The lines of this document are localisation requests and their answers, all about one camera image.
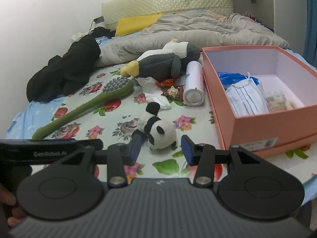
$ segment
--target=logo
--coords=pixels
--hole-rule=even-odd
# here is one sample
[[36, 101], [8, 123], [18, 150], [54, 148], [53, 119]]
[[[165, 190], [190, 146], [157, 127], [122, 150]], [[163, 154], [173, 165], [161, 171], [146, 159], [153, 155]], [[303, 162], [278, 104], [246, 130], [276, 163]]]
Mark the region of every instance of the logo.
[[44, 151], [44, 152], [34, 152], [33, 156], [35, 157], [44, 157], [44, 156], [66, 156], [67, 152], [66, 151]]

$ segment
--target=power outlet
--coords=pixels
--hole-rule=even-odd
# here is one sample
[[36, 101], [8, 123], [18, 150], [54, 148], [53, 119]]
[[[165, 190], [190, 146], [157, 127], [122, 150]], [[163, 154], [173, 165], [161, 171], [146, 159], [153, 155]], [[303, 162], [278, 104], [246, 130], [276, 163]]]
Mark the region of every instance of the power outlet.
[[104, 22], [104, 21], [105, 21], [105, 19], [103, 18], [103, 16], [94, 19], [94, 22], [95, 22], [96, 24], [102, 23], [102, 22]]

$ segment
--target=gray blanket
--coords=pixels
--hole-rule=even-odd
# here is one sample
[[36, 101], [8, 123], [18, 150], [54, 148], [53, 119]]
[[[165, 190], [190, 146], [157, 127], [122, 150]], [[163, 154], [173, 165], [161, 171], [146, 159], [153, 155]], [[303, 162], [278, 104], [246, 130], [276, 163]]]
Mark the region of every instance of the gray blanket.
[[267, 45], [288, 48], [289, 43], [253, 20], [232, 14], [219, 18], [214, 13], [182, 12], [164, 15], [143, 31], [118, 37], [101, 46], [98, 67], [137, 59], [142, 53], [163, 46], [176, 38], [199, 47]]

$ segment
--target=black jacket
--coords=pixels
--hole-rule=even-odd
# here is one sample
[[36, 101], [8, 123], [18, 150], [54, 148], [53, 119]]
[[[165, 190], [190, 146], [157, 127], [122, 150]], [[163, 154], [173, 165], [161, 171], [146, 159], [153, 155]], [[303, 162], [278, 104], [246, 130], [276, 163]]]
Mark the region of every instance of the black jacket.
[[31, 101], [49, 102], [59, 95], [70, 95], [85, 86], [95, 71], [100, 48], [91, 35], [74, 42], [68, 52], [49, 60], [28, 82], [26, 95]]

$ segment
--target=penguin plush toy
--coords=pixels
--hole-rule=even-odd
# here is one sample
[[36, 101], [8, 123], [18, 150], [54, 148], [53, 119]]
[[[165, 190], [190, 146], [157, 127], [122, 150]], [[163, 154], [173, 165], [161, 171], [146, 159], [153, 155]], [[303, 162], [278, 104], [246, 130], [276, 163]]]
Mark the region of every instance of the penguin plush toy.
[[131, 61], [120, 69], [124, 77], [152, 77], [158, 82], [176, 79], [181, 71], [186, 71], [187, 64], [197, 61], [200, 48], [192, 42], [177, 42], [172, 39], [163, 49], [148, 50], [136, 61]]
[[137, 130], [132, 134], [132, 136], [139, 134], [141, 137], [145, 134], [148, 137], [150, 149], [164, 149], [170, 145], [176, 145], [175, 127], [157, 116], [159, 110], [158, 103], [149, 103], [137, 121]]

